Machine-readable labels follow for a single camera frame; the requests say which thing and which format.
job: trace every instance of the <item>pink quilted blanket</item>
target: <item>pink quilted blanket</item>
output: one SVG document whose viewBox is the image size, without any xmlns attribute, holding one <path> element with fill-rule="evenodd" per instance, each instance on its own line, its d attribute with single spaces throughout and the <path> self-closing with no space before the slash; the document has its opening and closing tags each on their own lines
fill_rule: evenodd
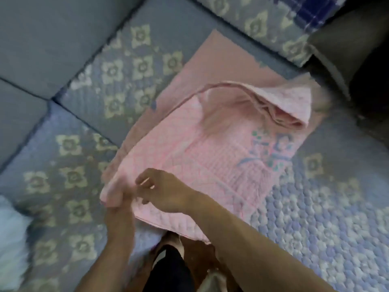
<svg viewBox="0 0 389 292">
<path fill-rule="evenodd" d="M 287 83 L 214 31 L 130 130 L 103 173 L 100 199 L 118 206 L 119 177 L 132 186 L 144 169 L 175 174 L 249 222 L 295 151 L 322 120 L 309 76 Z M 140 220 L 207 242 L 184 214 L 134 201 Z"/>
</svg>

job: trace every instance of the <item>human arm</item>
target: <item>human arm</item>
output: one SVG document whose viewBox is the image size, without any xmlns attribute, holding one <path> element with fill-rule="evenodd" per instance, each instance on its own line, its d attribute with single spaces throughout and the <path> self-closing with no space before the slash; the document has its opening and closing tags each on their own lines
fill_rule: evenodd
<svg viewBox="0 0 389 292">
<path fill-rule="evenodd" d="M 161 211 L 192 217 L 243 291 L 333 291 L 288 252 L 174 175 L 147 169 L 136 183 L 138 196 Z"/>
<path fill-rule="evenodd" d="M 105 214 L 107 244 L 99 258 L 81 279 L 75 292 L 120 292 L 124 273 L 134 247 L 134 216 L 131 200 Z"/>
</svg>

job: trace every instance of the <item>white fluffy fabric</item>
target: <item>white fluffy fabric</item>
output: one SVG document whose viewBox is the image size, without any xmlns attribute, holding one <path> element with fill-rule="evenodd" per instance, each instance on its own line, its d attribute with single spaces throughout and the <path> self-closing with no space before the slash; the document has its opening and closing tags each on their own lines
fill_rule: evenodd
<svg viewBox="0 0 389 292">
<path fill-rule="evenodd" d="M 28 268 L 26 230 L 31 218 L 0 195 L 0 290 L 18 290 Z"/>
</svg>

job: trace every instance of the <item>black pants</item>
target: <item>black pants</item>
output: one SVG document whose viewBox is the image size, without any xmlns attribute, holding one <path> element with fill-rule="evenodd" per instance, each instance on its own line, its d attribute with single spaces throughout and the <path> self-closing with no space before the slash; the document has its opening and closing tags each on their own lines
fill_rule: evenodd
<svg viewBox="0 0 389 292">
<path fill-rule="evenodd" d="M 155 257 L 143 292 L 195 292 L 194 285 L 191 272 L 178 250 L 165 245 Z"/>
</svg>

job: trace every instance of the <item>blue plaid fabric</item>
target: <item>blue plaid fabric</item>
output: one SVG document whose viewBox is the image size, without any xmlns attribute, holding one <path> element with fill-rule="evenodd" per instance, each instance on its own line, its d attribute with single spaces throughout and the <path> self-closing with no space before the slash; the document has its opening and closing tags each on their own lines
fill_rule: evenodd
<svg viewBox="0 0 389 292">
<path fill-rule="evenodd" d="M 294 21 L 300 28 L 311 33 L 323 26 L 343 6 L 346 0 L 273 0 L 287 4 L 296 14 Z"/>
</svg>

